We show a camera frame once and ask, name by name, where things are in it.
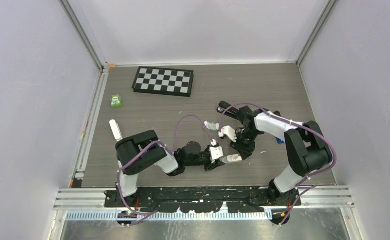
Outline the black stapler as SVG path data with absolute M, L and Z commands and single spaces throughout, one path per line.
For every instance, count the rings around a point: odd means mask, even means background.
M 234 120 L 241 121 L 243 119 L 243 115 L 241 114 L 240 110 L 235 107 L 231 107 L 231 105 L 225 101 L 220 101 L 218 103 L 216 111 Z

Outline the green toy block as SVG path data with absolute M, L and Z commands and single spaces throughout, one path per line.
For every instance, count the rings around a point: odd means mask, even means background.
M 119 94 L 112 95 L 110 101 L 112 108 L 119 108 L 122 106 L 122 98 Z

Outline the white stapler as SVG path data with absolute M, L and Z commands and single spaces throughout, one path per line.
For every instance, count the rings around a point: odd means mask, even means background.
M 120 128 L 119 128 L 119 125 L 118 123 L 116 122 L 116 120 L 110 120 L 109 121 L 109 125 L 110 125 L 110 128 L 111 128 L 111 131 L 113 133 L 113 137 L 114 139 L 119 142 L 120 140 L 123 139 L 122 137 L 122 134 L 121 134 L 121 131 L 120 131 Z

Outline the white staple box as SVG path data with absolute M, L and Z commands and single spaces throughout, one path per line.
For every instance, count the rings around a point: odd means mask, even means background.
M 220 161 L 224 164 L 237 163 L 237 162 L 241 162 L 242 158 L 239 154 L 232 154 L 232 155 L 227 155 L 222 157 Z

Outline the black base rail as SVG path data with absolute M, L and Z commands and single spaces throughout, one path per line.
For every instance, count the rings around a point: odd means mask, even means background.
M 259 213 L 261 207 L 285 210 L 301 204 L 296 190 L 277 193 L 259 186 L 141 187 L 127 197 L 117 190 L 104 194 L 106 208 L 130 206 L 143 213 L 217 213 L 223 207 L 229 213 Z

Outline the black white chessboard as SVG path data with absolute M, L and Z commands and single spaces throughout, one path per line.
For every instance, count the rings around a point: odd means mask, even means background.
M 190 97 L 194 71 L 141 66 L 135 75 L 132 89 L 135 93 L 176 97 Z

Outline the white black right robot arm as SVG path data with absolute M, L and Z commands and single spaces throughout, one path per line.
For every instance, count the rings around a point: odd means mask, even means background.
M 330 148 L 320 138 L 321 130 L 314 121 L 282 122 L 278 111 L 264 113 L 248 106 L 232 107 L 226 115 L 242 124 L 234 131 L 235 139 L 230 146 L 243 160 L 253 154 L 255 139 L 259 135 L 270 134 L 285 144 L 288 166 L 269 182 L 266 198 L 270 204 L 281 205 L 291 200 L 299 182 L 333 160 Z

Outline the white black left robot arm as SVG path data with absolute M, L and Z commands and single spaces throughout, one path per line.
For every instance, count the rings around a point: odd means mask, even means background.
M 119 129 L 114 129 L 116 156 L 119 163 L 117 177 L 117 200 L 124 207 L 136 201 L 137 179 L 139 174 L 155 165 L 170 177 L 182 174 L 186 167 L 203 166 L 211 171 L 223 166 L 222 148 L 215 140 L 201 150 L 200 145 L 190 141 L 186 146 L 170 152 L 159 142 L 153 130 L 123 138 Z

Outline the blue stapler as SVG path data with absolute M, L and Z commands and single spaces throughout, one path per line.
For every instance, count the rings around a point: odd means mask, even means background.
M 284 144 L 284 141 L 279 139 L 279 138 L 276 138 L 276 142 L 277 142 L 277 144 Z

